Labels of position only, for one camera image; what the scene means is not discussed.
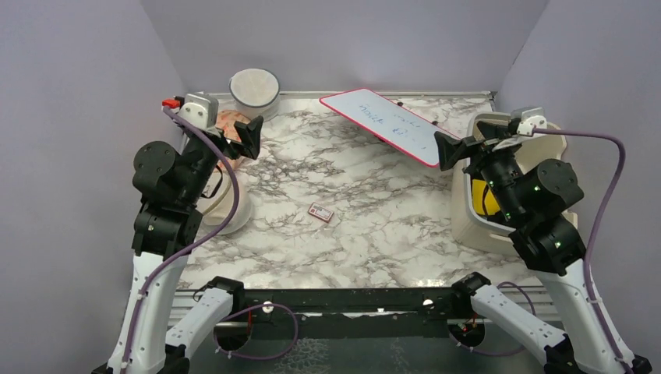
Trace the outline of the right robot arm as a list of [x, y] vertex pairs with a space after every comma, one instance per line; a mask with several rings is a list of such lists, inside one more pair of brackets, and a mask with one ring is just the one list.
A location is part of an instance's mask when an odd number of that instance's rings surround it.
[[527, 138], [548, 134], [534, 125], [481, 122], [489, 139], [455, 139], [437, 132], [440, 169], [468, 160], [465, 173], [479, 175], [493, 194], [510, 239], [526, 267], [541, 281], [561, 318], [556, 328], [509, 301], [480, 273], [453, 284], [451, 310], [491, 320], [532, 353], [547, 373], [649, 373], [650, 361], [635, 354], [617, 333], [590, 269], [593, 242], [584, 242], [564, 211], [584, 193], [569, 163], [541, 161], [522, 171], [514, 152]]

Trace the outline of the beige mesh laundry bag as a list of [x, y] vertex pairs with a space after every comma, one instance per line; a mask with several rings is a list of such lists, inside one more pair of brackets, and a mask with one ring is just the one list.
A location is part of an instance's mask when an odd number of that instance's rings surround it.
[[[253, 202], [247, 188], [238, 181], [239, 202], [232, 219], [219, 231], [220, 235], [232, 234], [243, 228], [253, 212]], [[232, 210], [234, 203], [232, 181], [224, 171], [215, 169], [210, 175], [203, 195], [198, 199], [196, 208], [202, 213], [202, 223], [211, 229], [221, 225]]]

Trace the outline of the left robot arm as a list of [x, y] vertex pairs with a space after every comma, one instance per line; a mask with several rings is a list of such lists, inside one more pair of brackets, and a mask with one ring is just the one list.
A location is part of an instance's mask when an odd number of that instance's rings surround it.
[[244, 313], [242, 283], [224, 279], [178, 323], [168, 323], [182, 271], [202, 243], [196, 236], [203, 219], [197, 203], [205, 185], [219, 164], [258, 157], [263, 119], [236, 122], [238, 140], [198, 129], [179, 115], [172, 120], [189, 137], [182, 152], [153, 141], [134, 157], [141, 207], [133, 224], [133, 280], [118, 341], [99, 373], [186, 373], [214, 325]]

